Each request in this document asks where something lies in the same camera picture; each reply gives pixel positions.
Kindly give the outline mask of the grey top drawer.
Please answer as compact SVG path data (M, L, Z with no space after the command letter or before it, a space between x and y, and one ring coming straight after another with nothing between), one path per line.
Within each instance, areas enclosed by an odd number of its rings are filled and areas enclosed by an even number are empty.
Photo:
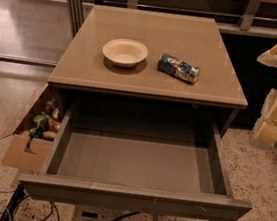
M31 197L165 216L236 221L252 204L233 195L218 127L187 141L89 131L70 109L38 174L19 178Z

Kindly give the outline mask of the grey drawer cabinet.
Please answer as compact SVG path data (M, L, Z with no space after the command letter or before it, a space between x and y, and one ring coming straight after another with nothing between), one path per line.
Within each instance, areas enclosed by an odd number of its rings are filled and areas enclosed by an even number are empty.
M103 55L114 39L139 41L145 60L118 68ZM181 81L158 69L163 54L198 67L198 81ZM247 100L210 18L95 6L49 77L59 109L75 124L129 135L189 140L214 124L222 140Z

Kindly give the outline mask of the crushed blue soda can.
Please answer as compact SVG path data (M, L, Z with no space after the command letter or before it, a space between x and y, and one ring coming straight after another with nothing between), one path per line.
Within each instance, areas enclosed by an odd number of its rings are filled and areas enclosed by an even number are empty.
M196 83L200 73L199 67L192 67L182 59L166 53L160 56L158 69L189 84Z

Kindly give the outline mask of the white paper bowl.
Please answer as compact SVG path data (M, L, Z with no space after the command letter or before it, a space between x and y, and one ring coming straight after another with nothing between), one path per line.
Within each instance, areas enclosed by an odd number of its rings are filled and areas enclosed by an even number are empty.
M118 67L130 68L146 59L148 49L139 41L123 38L109 41L102 52Z

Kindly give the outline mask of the red toy in box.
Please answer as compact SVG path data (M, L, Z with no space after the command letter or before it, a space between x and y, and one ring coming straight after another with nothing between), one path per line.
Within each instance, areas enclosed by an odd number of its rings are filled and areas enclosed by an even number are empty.
M48 122L49 130L57 133L60 130L60 123L55 120L51 120Z

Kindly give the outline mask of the dark toy in box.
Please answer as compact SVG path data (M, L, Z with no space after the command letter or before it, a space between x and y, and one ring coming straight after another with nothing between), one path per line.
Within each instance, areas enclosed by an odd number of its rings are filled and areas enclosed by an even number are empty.
M50 115L57 106L58 105L55 100L47 101L44 105L44 111L45 113Z

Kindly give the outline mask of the green toy in box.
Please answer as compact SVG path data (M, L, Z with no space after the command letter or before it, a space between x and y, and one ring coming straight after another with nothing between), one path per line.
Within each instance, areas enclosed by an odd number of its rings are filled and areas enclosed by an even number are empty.
M32 128L30 136L32 138L41 138L43 137L43 132L48 130L48 122L49 119L45 115L36 115L33 124L35 125L34 128Z

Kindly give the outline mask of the brown cardboard box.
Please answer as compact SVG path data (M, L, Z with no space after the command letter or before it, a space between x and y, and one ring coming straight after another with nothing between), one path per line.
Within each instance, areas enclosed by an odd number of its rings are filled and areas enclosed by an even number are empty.
M36 89L20 110L9 120L8 125L0 134L0 141L9 139L10 144L4 153L2 164L20 170L39 173L43 163L54 146L56 133L49 130L43 132L43 137L32 138L31 130L36 115L45 115L44 105L54 100L50 84Z

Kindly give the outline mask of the black floor strip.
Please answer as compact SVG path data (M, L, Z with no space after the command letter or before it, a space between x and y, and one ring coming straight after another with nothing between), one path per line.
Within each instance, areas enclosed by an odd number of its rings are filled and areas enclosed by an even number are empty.
M25 194L25 190L22 184L19 184L10 201L8 202L6 209L4 209L2 216L0 217L0 221L11 221L13 217L14 210L16 209L19 202L23 199Z

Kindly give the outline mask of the metal window frame post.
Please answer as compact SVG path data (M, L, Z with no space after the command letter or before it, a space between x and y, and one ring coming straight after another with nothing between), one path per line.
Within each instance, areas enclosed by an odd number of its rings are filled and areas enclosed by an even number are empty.
M75 36L81 25L84 23L84 13L83 13L83 5L82 0L67 0L68 10L69 10L69 19L70 19L70 28L71 35Z

